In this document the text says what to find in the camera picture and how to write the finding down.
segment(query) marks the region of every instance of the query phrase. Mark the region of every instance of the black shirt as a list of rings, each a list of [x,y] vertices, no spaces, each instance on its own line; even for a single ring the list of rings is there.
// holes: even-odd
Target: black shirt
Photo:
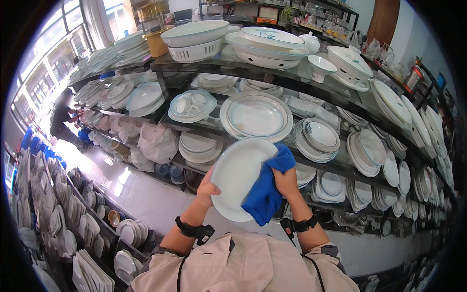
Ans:
[[[65,122],[71,119],[68,113],[69,110],[71,110],[70,107],[61,105],[54,106],[52,115],[50,116],[50,134],[52,136],[57,135],[65,129]]]

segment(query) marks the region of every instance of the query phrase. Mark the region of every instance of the hand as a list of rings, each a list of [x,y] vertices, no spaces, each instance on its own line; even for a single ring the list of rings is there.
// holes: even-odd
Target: hand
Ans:
[[[196,192],[195,200],[205,207],[212,206],[211,195],[220,195],[220,189],[215,184],[209,182],[211,180],[212,170],[213,167],[207,172]]]
[[[276,189],[289,199],[290,196],[300,194],[297,186],[297,170],[294,168],[282,174],[280,171],[271,168],[274,173],[274,180],[276,181]]]

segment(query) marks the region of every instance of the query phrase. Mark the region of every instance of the computer monitor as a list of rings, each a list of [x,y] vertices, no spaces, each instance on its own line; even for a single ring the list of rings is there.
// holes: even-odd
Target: computer monitor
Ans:
[[[191,9],[175,11],[174,12],[174,20],[175,21],[180,21],[180,20],[191,19],[191,15],[192,15]]]

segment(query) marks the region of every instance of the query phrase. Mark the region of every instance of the white teapot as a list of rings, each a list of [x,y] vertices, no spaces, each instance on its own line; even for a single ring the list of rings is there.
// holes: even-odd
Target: white teapot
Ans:
[[[310,51],[310,55],[314,55],[319,51],[319,41],[316,36],[310,31],[307,35],[298,36],[305,41],[305,47]]]

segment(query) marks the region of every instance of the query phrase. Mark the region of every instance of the person's left hand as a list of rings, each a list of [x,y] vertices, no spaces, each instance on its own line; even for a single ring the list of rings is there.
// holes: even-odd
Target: person's left hand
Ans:
[[[215,184],[209,182],[213,168],[211,167],[207,172],[196,192],[196,201],[205,207],[212,206],[211,195],[220,195],[220,189]]]

